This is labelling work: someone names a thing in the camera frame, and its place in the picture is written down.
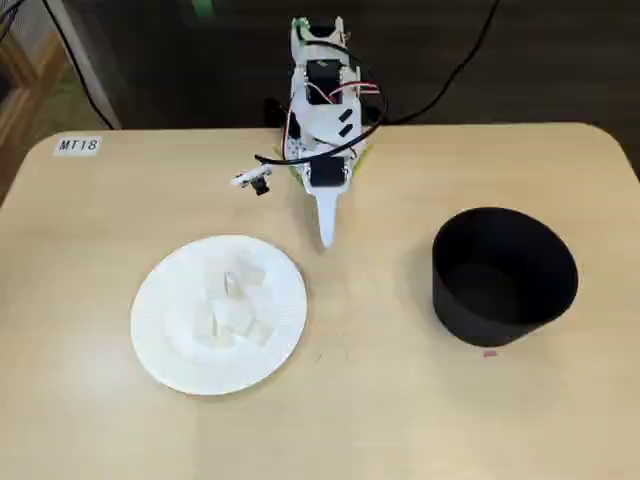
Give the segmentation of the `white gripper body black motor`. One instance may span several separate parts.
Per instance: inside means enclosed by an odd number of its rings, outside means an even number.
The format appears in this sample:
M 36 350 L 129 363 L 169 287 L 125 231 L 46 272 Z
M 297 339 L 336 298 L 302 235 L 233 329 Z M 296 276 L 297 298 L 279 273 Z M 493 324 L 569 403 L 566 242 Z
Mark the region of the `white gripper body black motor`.
M 307 193 L 311 195 L 348 191 L 358 165 L 353 152 L 312 160 L 299 167 L 299 176 Z

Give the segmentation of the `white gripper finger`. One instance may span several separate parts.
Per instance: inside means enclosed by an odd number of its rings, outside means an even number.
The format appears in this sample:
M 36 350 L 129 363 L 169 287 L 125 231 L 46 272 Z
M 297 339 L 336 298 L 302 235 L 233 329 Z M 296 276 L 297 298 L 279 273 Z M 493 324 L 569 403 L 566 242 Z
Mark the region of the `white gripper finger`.
M 320 192 L 316 196 L 319 232 L 322 244 L 329 248 L 334 241 L 338 193 Z

